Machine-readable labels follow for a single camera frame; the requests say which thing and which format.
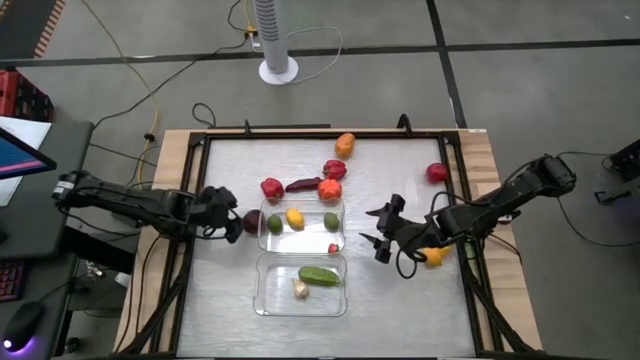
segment red apple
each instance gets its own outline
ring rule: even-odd
[[[427,167],[427,181],[435,184],[447,180],[447,167],[440,163],[433,163]]]

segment monitor screen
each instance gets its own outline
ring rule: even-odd
[[[0,137],[0,179],[46,171],[51,167]]]

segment garlic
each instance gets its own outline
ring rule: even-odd
[[[291,279],[293,282],[293,295],[296,299],[304,299],[309,296],[309,285],[299,279]]]

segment wooden table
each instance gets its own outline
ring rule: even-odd
[[[154,178],[154,188],[157,189],[178,189],[182,179],[182,172],[185,165],[185,158],[187,154],[188,139],[191,132],[203,132],[203,130],[169,130],[165,133],[162,149],[160,152],[160,158],[158,160],[158,167],[156,169]],[[208,130],[211,133],[242,133],[244,130]],[[269,131],[269,130],[254,130],[255,132]],[[277,130],[283,131],[295,131],[301,130]],[[399,131],[402,129],[313,129],[310,131],[328,131],[328,132],[353,132],[353,131],[371,131],[371,132],[389,132]],[[452,131],[445,129],[414,129],[414,132],[421,131]],[[459,131],[462,152],[464,156],[466,174],[471,188],[471,194],[473,198],[482,196],[495,188],[500,186],[500,179],[498,177],[498,171],[493,158],[493,152],[491,150],[491,144],[489,143],[489,136],[485,130],[453,130]],[[456,193],[462,195],[460,188],[459,176],[457,173],[457,166],[455,164],[455,158],[453,157],[453,151],[449,151],[449,158],[452,168],[452,176],[454,179],[454,187]],[[194,159],[194,166],[192,168],[191,182],[189,191],[194,191],[196,174],[199,164],[199,153],[196,153]],[[510,226],[499,225],[496,228],[495,234],[499,237],[507,240],[511,244],[515,245],[513,233]],[[140,276],[142,272],[143,259],[149,252],[152,242],[157,237],[157,232],[151,228],[143,230],[140,236],[140,242],[138,244],[138,255],[136,257],[134,286],[127,292],[125,299],[125,306],[120,319],[120,326],[118,328],[118,335],[116,336],[116,343],[114,344],[114,350],[118,342],[125,332],[127,319],[129,317],[129,297],[133,295],[132,302],[132,316],[129,321],[128,331],[123,341],[121,348],[126,347],[131,342],[135,334],[136,317],[138,316],[138,304],[140,299],[140,291],[142,290],[142,304],[140,307],[140,323],[138,328],[147,322],[147,319],[151,316],[156,309],[158,294],[160,293],[160,284],[163,277],[163,271],[165,267],[165,260],[167,257],[167,250],[169,247],[168,240],[160,239],[159,242],[152,249],[152,253],[149,256],[146,272],[144,289],[140,288]],[[484,256],[489,273],[489,279],[493,291],[493,297],[496,306],[505,318],[509,321],[511,326],[516,330],[525,342],[534,348],[541,348],[540,338],[538,336],[538,330],[536,327],[535,318],[531,309],[531,302],[529,300],[529,294],[527,292],[527,286],[522,273],[522,268],[518,257],[512,252],[512,250],[506,248],[497,242],[490,239],[486,242]],[[176,267],[174,271],[177,272],[180,266],[182,258],[178,256],[176,259]],[[485,349],[492,349],[491,335],[489,332],[488,320],[484,313],[484,310],[480,304],[477,306],[481,331]],[[170,330],[173,324],[173,314],[175,312],[175,302],[169,308],[167,316],[165,317],[164,326],[162,327],[162,337],[160,342],[160,351],[169,350],[169,338]]]

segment plastic tray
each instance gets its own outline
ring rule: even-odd
[[[296,208],[304,216],[304,230],[293,230],[285,218],[289,208]],[[269,199],[260,208],[264,217],[258,226],[258,244],[260,249],[267,252],[289,254],[327,254],[329,245],[337,244],[342,250],[345,246],[344,238],[344,203],[340,199],[334,200],[280,200],[277,203]],[[332,212],[340,220],[340,228],[330,232],[324,227],[324,215]],[[271,215],[278,215],[282,220],[283,229],[279,234],[273,234],[262,221]]]
[[[309,285],[309,296],[296,299],[292,279],[303,266],[318,266],[335,272],[339,286]],[[259,315],[340,316],[347,311],[347,262],[339,254],[278,255],[267,253],[258,258],[257,293],[253,308]]]

